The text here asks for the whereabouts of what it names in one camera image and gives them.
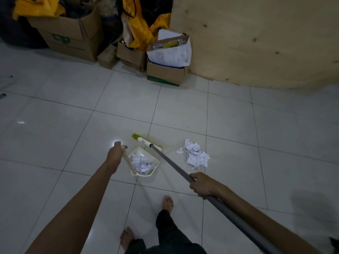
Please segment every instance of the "person's left hand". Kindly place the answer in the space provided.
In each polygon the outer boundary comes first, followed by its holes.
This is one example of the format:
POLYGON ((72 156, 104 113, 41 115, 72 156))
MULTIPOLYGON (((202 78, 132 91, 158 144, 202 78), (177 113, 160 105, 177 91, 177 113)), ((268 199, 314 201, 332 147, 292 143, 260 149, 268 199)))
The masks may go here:
POLYGON ((114 174, 117 171, 118 166, 121 162, 121 158, 123 154, 123 150, 121 149, 122 146, 125 147, 125 149, 127 149, 126 145, 121 145, 120 141, 116 141, 114 143, 114 146, 108 151, 105 162, 106 162, 107 168, 110 170, 112 174, 114 174))

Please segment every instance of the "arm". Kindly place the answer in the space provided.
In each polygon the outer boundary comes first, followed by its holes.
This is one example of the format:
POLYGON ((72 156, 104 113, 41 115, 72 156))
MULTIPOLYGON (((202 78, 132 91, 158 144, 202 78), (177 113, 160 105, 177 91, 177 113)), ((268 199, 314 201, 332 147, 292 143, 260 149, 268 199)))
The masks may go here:
POLYGON ((202 172, 190 175, 196 179, 196 181, 189 187, 198 193, 199 196, 216 196, 233 212, 243 218, 244 221, 275 245, 281 252, 288 254, 319 254, 319 252, 305 240, 266 216, 247 201, 244 201, 227 186, 210 178, 202 172))
POLYGON ((108 152, 106 161, 41 231, 26 254, 81 252, 109 179, 121 162, 122 152, 121 142, 115 142, 114 147, 108 152))

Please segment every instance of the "hand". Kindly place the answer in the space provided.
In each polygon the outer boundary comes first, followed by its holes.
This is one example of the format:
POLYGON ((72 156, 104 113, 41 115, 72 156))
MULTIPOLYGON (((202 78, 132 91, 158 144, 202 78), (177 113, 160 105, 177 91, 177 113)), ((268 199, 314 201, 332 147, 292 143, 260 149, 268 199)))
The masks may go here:
POLYGON ((107 168, 110 170, 112 174, 114 174, 117 171, 118 166, 121 162, 121 158, 123 154, 123 150, 121 149, 122 146, 125 147, 125 149, 127 149, 126 145, 121 145, 120 141, 116 141, 114 143, 114 146, 108 151, 105 162, 106 162, 107 168))
POLYGON ((194 190, 194 192, 197 193, 200 197, 202 195, 215 195, 217 186, 220 184, 218 181, 210 178, 208 175, 202 172, 192 173, 190 174, 190 176, 196 181, 194 183, 191 183, 189 187, 194 190))

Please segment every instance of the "tile floor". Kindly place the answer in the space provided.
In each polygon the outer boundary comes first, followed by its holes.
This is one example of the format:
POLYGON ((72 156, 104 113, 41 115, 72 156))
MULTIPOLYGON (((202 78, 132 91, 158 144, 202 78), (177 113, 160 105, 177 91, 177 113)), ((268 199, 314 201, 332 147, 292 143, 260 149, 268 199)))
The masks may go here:
MULTIPOLYGON (((276 91, 189 74, 182 87, 106 70, 49 50, 0 43, 0 252, 24 253, 104 161, 114 141, 141 134, 176 153, 184 139, 211 156, 200 169, 324 253, 339 236, 339 87, 276 91)), ((179 228, 208 253, 260 253, 166 162, 152 177, 126 164, 111 178, 83 253, 123 253, 130 226, 148 247, 163 196, 179 228)))

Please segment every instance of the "plywood sheet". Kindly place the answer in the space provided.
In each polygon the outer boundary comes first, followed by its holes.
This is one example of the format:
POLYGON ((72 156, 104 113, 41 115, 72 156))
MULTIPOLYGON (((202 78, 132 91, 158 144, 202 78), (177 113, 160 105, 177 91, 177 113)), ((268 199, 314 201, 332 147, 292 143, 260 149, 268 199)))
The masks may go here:
POLYGON ((235 84, 317 88, 339 81, 339 0, 174 0, 193 74, 235 84))

